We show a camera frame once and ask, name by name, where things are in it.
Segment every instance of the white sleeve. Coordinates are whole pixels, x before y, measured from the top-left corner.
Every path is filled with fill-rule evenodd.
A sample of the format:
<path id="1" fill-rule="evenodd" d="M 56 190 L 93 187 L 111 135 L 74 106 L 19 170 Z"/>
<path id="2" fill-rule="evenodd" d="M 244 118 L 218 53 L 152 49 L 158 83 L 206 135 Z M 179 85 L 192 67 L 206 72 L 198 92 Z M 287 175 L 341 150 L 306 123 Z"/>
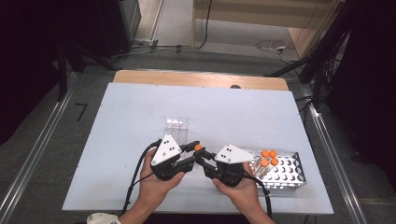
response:
<path id="1" fill-rule="evenodd" d="M 87 218 L 87 224 L 121 224 L 119 218 L 106 213 L 94 213 Z"/>

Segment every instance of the white table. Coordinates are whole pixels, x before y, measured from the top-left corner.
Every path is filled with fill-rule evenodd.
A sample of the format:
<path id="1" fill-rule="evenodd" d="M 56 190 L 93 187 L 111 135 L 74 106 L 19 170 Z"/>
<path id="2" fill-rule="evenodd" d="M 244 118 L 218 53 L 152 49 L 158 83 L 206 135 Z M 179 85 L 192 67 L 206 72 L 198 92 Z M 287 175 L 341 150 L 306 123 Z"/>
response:
<path id="1" fill-rule="evenodd" d="M 333 213 L 290 91 L 122 83 L 107 87 L 63 210 L 121 210 L 137 161 L 150 143 L 164 136 L 168 116 L 189 118 L 187 141 L 199 140 L 208 151 L 217 152 L 229 143 L 299 152 L 307 184 L 287 197 L 273 196 L 273 212 Z M 138 190 L 136 186 L 131 202 Z M 197 166 L 156 212 L 237 210 Z"/>

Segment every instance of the floor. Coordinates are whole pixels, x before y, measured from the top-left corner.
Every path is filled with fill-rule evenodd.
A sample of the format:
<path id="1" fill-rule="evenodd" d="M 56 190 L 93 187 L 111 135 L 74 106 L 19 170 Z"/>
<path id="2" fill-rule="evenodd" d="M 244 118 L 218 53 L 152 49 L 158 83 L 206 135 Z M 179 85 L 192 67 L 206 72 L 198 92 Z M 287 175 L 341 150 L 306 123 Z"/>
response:
<path id="1" fill-rule="evenodd" d="M 148 13 L 148 18 L 150 18 L 148 21 L 142 21 L 142 24 L 146 23 L 148 26 L 146 28 L 143 25 L 140 27 L 136 39 L 158 39 L 161 45 L 190 44 L 189 1 L 181 3 L 175 0 L 165 0 L 161 4 L 160 1 L 140 0 L 140 4 L 143 8 L 142 14 L 143 12 L 148 13 L 148 11 L 152 14 L 149 16 Z M 163 7 L 163 11 L 158 14 L 160 6 Z M 175 17 L 175 11 L 179 12 L 177 15 L 184 19 Z M 156 24 L 155 19 L 153 19 L 156 18 L 154 15 L 160 15 L 161 17 L 157 21 L 155 32 L 152 32 L 151 24 Z M 196 45 L 203 41 L 200 35 L 203 30 L 201 24 L 205 24 L 205 22 L 197 21 Z M 271 51 L 271 43 L 285 43 L 285 45 L 288 43 L 288 46 L 286 50 L 280 53 Z M 130 55 L 125 55 L 113 60 L 113 62 L 123 64 L 127 69 L 206 70 L 260 76 L 263 73 L 272 72 L 272 69 L 277 69 L 279 66 L 286 65 L 288 62 L 299 60 L 292 48 L 286 28 L 246 26 L 245 24 L 215 21 L 209 24 L 208 39 L 205 47 L 202 48 L 202 53 L 185 52 L 178 55 L 169 52 L 156 52 L 143 54 L 142 56 L 133 55 L 136 52 L 138 51 L 133 50 Z M 295 97 L 303 95 L 299 91 L 300 84 L 296 82 L 296 76 L 300 71 L 301 69 L 298 68 L 284 76 L 288 80 L 290 88 L 294 90 Z M 69 102 L 67 102 L 67 107 L 64 109 L 61 119 L 57 120 L 58 127 L 63 128 L 51 131 L 51 139 L 43 146 L 45 151 L 42 152 L 41 160 L 36 165 L 35 172 L 31 174 L 29 184 L 23 186 L 25 188 L 24 192 L 19 195 L 21 199 L 12 216 L 8 217 L 8 223 L 74 223 L 84 221 L 84 218 L 88 216 L 90 212 L 62 212 L 61 208 L 106 85 L 111 82 L 113 77 L 114 72 L 107 71 L 98 65 L 90 66 L 85 74 L 78 75 L 75 90 L 70 96 Z M 0 159 L 2 160 L 0 162 L 1 196 L 6 196 L 10 183 L 18 175 L 26 158 L 28 158 L 29 152 L 35 147 L 41 130 L 50 118 L 53 108 L 57 106 L 56 98 L 57 88 L 43 99 L 42 103 L 29 115 L 12 139 L 0 146 Z M 77 120 L 81 115 L 81 105 L 84 104 L 89 104 L 89 106 L 87 106 L 82 119 Z M 297 106 L 301 108 L 304 106 L 304 102 L 298 102 Z M 351 219 L 345 204 L 345 195 L 340 191 L 328 157 L 322 151 L 321 139 L 316 132 L 316 126 L 312 119 L 309 119 L 306 123 L 307 130 L 312 138 L 317 160 L 320 161 L 318 163 L 319 169 L 324 182 L 328 186 L 329 197 L 335 214 L 331 216 L 311 216 L 308 221 L 313 223 L 315 218 L 318 219 L 317 223 L 396 223 L 396 216 L 394 216 L 396 193 L 389 185 L 385 174 L 372 164 L 363 164 L 359 160 L 353 161 L 350 159 L 354 150 L 348 143 L 347 132 L 343 124 L 332 115 L 326 105 L 322 106 L 322 116 L 326 121 L 326 127 L 331 134 L 339 159 L 361 203 L 367 222 L 356 222 Z M 304 217 L 279 214 L 276 215 L 276 222 L 304 223 Z"/>

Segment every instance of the gray floor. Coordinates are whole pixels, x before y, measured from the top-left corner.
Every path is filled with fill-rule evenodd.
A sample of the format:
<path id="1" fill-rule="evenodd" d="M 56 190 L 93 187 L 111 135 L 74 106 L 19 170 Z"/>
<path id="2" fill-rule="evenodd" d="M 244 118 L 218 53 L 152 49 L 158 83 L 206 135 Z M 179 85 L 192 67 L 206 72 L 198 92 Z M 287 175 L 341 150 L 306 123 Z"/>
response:
<path id="1" fill-rule="evenodd" d="M 169 29 L 165 29 L 165 33 L 162 33 L 161 29 L 160 25 L 157 36 L 169 35 L 166 34 L 166 32 L 169 33 Z M 281 38 L 290 38 L 280 33 L 278 35 Z M 175 39 L 173 41 L 169 41 L 167 44 L 183 44 Z M 250 76 L 269 74 L 285 65 L 271 52 L 265 52 L 268 53 L 268 56 L 249 53 L 248 51 L 251 49 L 257 50 L 254 47 L 244 50 L 243 55 L 235 54 L 234 51 L 227 51 L 227 49 L 230 48 L 219 47 L 221 52 L 219 50 L 210 52 L 211 48 L 208 45 L 207 50 L 203 51 L 183 51 L 176 54 L 174 50 L 165 50 L 123 56 L 112 60 L 112 62 L 124 69 L 209 71 Z M 64 212 L 62 205 L 105 93 L 106 85 L 111 82 L 114 75 L 114 71 L 108 71 L 101 65 L 89 66 L 84 74 L 78 75 L 78 82 L 70 101 L 8 223 L 75 223 L 84 221 L 91 213 Z M 297 98 L 303 94 L 300 84 L 293 77 L 294 75 L 295 73 L 290 73 L 283 77 L 287 79 L 290 90 Z M 55 107 L 56 98 L 57 88 L 42 100 L 12 138 L 0 146 L 0 196 L 5 195 L 9 184 L 18 174 Z M 79 121 L 77 119 L 81 112 L 81 106 L 76 103 L 88 104 L 87 110 Z M 300 108 L 304 106 L 304 102 L 297 102 L 297 104 Z M 328 132 L 361 201 L 368 223 L 396 223 L 394 215 L 396 204 L 393 201 L 396 194 L 384 172 L 371 164 L 363 164 L 350 159 L 354 149 L 348 142 L 348 134 L 343 123 L 332 115 L 326 105 L 321 105 L 321 109 Z M 334 215 L 317 216 L 317 223 L 352 223 L 316 127 L 309 117 L 306 127 L 323 181 L 328 186 L 327 191 L 334 209 Z M 303 223 L 304 221 L 303 216 L 274 212 L 276 223 Z M 313 216 L 310 217 L 310 221 L 313 223 Z"/>

